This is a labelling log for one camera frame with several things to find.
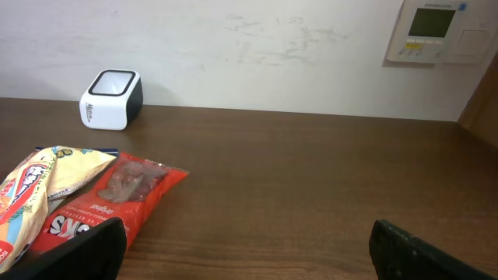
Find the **yellow snack bag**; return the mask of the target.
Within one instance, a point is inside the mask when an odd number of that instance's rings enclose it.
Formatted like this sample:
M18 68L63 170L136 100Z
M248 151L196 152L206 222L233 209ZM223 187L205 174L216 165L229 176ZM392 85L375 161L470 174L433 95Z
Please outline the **yellow snack bag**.
M37 238L50 200L77 191L115 159L98 150L60 145L29 154L1 183L1 272Z

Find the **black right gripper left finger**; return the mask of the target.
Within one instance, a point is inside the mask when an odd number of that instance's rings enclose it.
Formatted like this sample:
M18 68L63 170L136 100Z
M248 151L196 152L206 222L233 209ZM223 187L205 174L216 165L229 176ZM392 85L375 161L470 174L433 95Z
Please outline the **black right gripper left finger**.
M34 259L10 268L1 274L1 279L116 279L126 245L122 220L111 218Z

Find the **red Hacks candy bag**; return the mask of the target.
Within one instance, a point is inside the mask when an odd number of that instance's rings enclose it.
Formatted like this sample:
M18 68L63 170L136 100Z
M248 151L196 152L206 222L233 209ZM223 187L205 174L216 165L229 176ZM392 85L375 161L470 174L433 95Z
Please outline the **red Hacks candy bag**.
M123 152L89 191L47 217L30 249L42 254L111 218L123 222L131 245L162 196L187 175Z

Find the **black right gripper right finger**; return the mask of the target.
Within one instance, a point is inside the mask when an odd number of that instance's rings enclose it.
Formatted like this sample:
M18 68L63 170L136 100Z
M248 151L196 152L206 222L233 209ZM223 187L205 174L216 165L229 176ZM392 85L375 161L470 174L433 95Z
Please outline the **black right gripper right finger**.
M384 219L373 224L369 252L379 280L496 280Z

